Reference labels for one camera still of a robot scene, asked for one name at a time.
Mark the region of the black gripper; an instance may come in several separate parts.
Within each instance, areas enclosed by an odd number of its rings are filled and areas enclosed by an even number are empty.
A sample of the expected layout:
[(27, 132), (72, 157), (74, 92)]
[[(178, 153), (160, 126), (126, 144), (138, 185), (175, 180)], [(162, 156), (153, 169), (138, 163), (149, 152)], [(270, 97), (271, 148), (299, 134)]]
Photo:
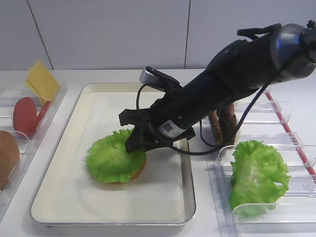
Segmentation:
[(149, 108), (123, 110), (119, 115), (120, 124), (134, 125), (128, 131), (126, 152), (148, 152), (173, 145), (172, 142), (157, 141), (157, 135), (167, 141), (194, 137), (192, 126), (231, 98), (231, 92), (220, 80), (203, 71), (181, 89), (164, 92), (164, 96)]

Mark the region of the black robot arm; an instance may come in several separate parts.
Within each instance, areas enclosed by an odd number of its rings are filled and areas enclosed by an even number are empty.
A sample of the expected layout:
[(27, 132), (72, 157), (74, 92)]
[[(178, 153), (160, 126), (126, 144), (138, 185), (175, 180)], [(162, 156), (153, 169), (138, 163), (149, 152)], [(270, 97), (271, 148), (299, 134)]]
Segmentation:
[(146, 109), (126, 109), (121, 125), (134, 125), (125, 142), (127, 152), (172, 147), (191, 139), (193, 125), (211, 111), (252, 94), (260, 96), (270, 84), (308, 77), (316, 68), (316, 23), (274, 24), (239, 29), (240, 36), (223, 48), (206, 69), (185, 86), (152, 67), (140, 76), (143, 86), (164, 92)]

